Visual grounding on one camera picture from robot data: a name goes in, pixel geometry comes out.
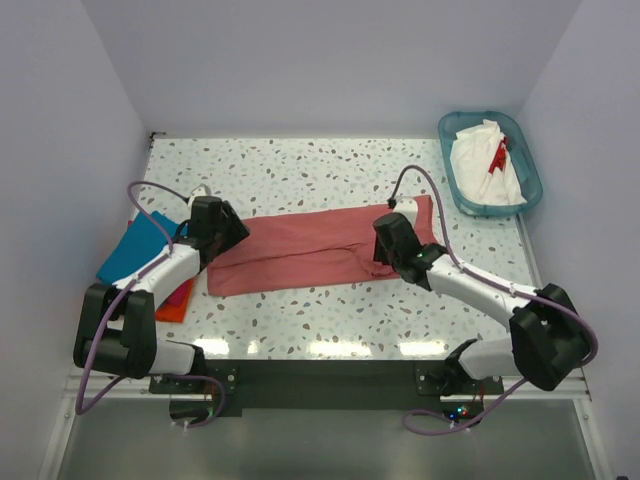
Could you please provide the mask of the salmon pink t shirt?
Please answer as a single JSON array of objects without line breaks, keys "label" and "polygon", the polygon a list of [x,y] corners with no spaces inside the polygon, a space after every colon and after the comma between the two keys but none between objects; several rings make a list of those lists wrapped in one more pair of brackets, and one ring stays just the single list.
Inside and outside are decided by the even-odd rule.
[{"label": "salmon pink t shirt", "polygon": [[383,204],[249,218],[250,235],[207,267],[207,291],[231,297],[397,279],[374,260]]}]

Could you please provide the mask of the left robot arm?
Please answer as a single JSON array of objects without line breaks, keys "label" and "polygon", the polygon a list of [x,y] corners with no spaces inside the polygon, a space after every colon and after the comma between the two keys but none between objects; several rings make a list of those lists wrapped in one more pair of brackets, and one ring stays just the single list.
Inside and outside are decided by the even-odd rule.
[{"label": "left robot arm", "polygon": [[249,229],[218,197],[198,196],[190,209],[186,233],[170,236],[152,260],[111,285],[87,289],[73,350],[74,364],[85,377],[93,371],[134,379],[171,375],[185,392],[205,385],[202,349],[159,340],[156,310],[180,285],[246,239]]}]

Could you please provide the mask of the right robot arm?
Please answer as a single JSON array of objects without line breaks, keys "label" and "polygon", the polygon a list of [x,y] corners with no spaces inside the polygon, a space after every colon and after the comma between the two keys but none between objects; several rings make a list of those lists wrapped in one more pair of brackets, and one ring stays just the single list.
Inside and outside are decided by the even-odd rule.
[{"label": "right robot arm", "polygon": [[469,392],[480,380],[520,376],[543,391],[554,390],[573,370],[589,363],[598,343],[566,292],[507,282],[469,267],[437,243],[419,241],[400,213],[377,219],[375,260],[405,282],[459,300],[504,326],[503,340],[465,341],[444,361],[444,392]]}]

